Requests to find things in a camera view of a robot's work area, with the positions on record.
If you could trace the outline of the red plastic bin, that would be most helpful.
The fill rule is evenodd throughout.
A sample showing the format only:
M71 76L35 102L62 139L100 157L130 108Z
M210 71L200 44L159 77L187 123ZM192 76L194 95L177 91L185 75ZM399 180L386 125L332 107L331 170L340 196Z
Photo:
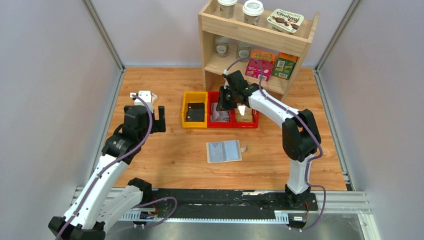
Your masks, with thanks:
M236 108L230 110L233 128L257 129L259 125L259 112L245 104L237 103Z
M234 128L236 120L235 111L233 109L217 111L219 95L218 91L207 92L207 127Z

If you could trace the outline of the yellow plastic bin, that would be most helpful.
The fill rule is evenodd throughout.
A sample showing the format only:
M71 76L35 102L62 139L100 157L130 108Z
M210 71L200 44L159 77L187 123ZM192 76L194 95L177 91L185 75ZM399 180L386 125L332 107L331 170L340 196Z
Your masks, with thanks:
M207 128L208 92L185 91L183 94L181 124L183 128Z

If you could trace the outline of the beige card holder wallet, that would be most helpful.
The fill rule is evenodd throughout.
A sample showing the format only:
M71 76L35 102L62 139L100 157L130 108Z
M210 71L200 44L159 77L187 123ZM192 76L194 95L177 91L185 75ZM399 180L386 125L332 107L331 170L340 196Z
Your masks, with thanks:
M238 139L207 142L205 145L208 164L240 162L247 150L247 146L241 145Z

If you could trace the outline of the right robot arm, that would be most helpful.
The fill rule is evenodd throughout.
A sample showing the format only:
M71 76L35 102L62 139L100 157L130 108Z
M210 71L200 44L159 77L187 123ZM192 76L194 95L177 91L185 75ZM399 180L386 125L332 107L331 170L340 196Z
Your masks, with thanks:
M237 70L224 70L225 84L219 89L216 109L229 111L244 105L262 113L282 131L282 147L290 159L289 179L285 185L285 204L299 209L311 193L310 163L321 148L321 137L315 117L308 110L289 107L267 93L257 83L249 84Z

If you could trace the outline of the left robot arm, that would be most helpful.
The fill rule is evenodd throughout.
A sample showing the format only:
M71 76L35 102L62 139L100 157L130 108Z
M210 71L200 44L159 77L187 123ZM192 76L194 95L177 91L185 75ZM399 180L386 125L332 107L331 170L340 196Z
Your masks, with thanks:
M106 140L83 191L63 216L50 220L48 228L57 240L103 240L130 208L136 205L145 208L152 203L152 185L137 177L112 201L105 202L147 137L166 131L164 106L158 107L158 119L154 110L143 105L127 105L123 109L123 123Z

